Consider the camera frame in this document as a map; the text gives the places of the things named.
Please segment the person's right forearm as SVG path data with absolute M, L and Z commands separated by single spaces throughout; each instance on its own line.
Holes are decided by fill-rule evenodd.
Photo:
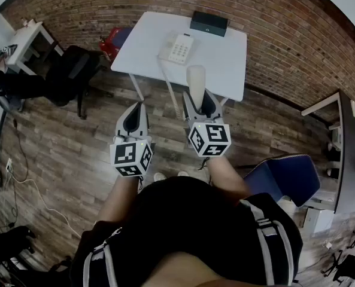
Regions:
M 236 203 L 251 196 L 248 185 L 226 157 L 211 157 L 207 168 L 213 185 L 230 201 Z

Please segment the person's black striped shirt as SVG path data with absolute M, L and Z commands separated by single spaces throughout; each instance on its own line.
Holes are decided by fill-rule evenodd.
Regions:
M 265 285 L 259 236 L 268 245 L 274 282 L 288 284 L 288 276 L 298 272 L 303 241 L 269 194 L 232 203 L 201 180 L 171 177 L 143 189 L 122 220 L 98 221 L 82 234 L 71 287 L 141 287 L 164 258 L 176 253 L 197 257 L 225 279 Z

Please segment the white side table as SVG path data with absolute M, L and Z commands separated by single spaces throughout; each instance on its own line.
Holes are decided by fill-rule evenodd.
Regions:
M 60 56 L 63 55 L 63 50 L 58 44 L 56 44 L 55 39 L 43 26 L 43 22 L 34 22 L 31 20 L 26 27 L 17 30 L 8 42 L 9 45 L 17 45 L 14 53 L 6 59 L 5 64 L 9 68 L 19 69 L 28 75 L 36 75 L 33 70 L 24 64 L 23 59 L 27 51 L 30 51 L 36 57 L 40 56 L 39 53 L 31 47 L 33 40 L 39 33 L 43 35 Z

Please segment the black rectangular box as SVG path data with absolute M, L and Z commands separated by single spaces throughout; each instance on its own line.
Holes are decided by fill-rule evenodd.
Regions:
M 190 28 L 217 36 L 225 36 L 228 27 L 228 19 L 217 15 L 194 11 Z

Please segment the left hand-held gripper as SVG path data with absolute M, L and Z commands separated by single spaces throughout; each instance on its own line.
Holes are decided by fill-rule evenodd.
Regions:
M 153 156 L 148 129 L 143 102 L 130 106 L 117 120 L 110 158 L 111 165 L 122 177 L 144 176 L 147 173 Z

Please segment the black office chair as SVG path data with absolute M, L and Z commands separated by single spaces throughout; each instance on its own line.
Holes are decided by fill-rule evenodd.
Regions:
M 46 98 L 57 106 L 65 106 L 70 101 L 77 101 L 77 115 L 86 119 L 82 107 L 83 97 L 89 92 L 90 80 L 99 72 L 106 71 L 102 64 L 104 54 L 101 51 L 86 50 L 76 45 L 69 46 L 52 64 L 45 76 L 49 83 Z

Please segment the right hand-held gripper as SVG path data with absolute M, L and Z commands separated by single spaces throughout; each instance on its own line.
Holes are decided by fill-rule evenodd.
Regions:
M 199 157 L 219 157 L 230 147 L 230 128 L 223 121 L 223 109 L 217 98 L 205 89 L 200 117 L 189 92 L 183 92 L 183 109 L 188 123 L 187 143 Z

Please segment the white telephone handset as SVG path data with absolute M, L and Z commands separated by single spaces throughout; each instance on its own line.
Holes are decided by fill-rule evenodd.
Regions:
M 204 99 L 205 76 L 205 68 L 202 65 L 192 65 L 187 68 L 186 80 L 190 90 L 189 93 L 197 111 L 201 110 Z

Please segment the person's left forearm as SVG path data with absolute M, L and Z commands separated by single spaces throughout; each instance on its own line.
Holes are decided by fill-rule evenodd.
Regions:
M 139 179 L 118 176 L 101 207 L 97 221 L 120 222 L 125 219 L 138 192 Z

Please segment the black desk with white frame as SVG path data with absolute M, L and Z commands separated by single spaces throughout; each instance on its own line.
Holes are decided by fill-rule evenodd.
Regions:
M 338 190 L 334 201 L 317 201 L 311 198 L 305 204 L 317 209 L 332 210 L 334 213 L 348 214 L 355 212 L 355 102 L 340 90 L 304 109 L 301 115 L 312 114 L 333 102 L 338 103 L 341 127 Z

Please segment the beige telephone base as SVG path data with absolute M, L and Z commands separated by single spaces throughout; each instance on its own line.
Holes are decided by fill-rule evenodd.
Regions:
M 171 32 L 161 46 L 158 58 L 167 62 L 185 65 L 193 43 L 194 38 L 190 35 Z

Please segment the blue chair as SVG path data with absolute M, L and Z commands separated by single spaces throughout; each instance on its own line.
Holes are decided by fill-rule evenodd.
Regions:
M 268 193 L 275 201 L 286 196 L 303 206 L 320 189 L 320 179 L 310 156 L 289 154 L 268 158 L 244 176 L 252 194 Z

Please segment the black tripod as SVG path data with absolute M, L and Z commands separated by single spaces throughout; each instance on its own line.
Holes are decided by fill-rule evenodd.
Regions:
M 328 277 L 334 270 L 336 270 L 336 273 L 333 277 L 333 281 L 338 282 L 339 284 L 343 282 L 343 280 L 341 280 L 341 277 L 355 279 L 355 255 L 349 254 L 341 263 L 339 263 L 341 255 L 342 250 L 339 250 L 338 257 L 336 257 L 335 254 L 332 254 L 332 265 L 328 269 L 321 271 L 324 277 Z

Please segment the white cardboard box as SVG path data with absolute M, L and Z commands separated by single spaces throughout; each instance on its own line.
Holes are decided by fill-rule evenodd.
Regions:
M 331 228 L 334 212 L 309 207 L 304 220 L 303 230 L 307 235 L 324 232 Z

